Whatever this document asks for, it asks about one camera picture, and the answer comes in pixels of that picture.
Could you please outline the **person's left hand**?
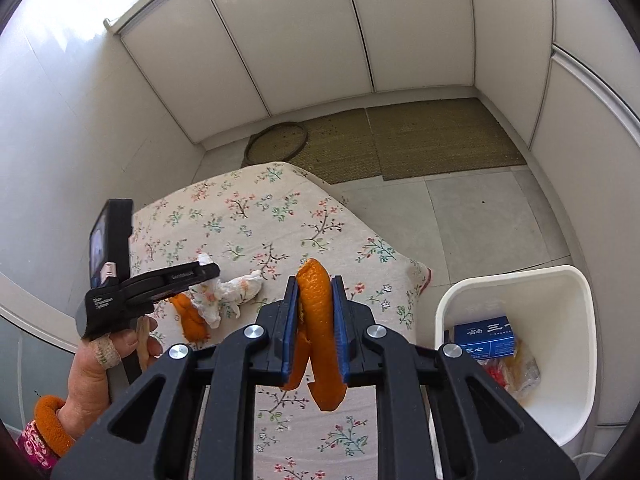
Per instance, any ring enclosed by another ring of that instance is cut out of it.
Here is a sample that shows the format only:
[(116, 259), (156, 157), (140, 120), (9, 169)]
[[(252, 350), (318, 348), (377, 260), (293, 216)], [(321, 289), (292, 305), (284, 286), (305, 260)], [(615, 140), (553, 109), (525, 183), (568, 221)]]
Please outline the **person's left hand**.
[(104, 362), (112, 362), (114, 352), (123, 359), (137, 350), (138, 335), (122, 330), (108, 336), (111, 344), (82, 340), (68, 376), (67, 398), (58, 410), (58, 420), (72, 439), (78, 440), (110, 406), (110, 390)]

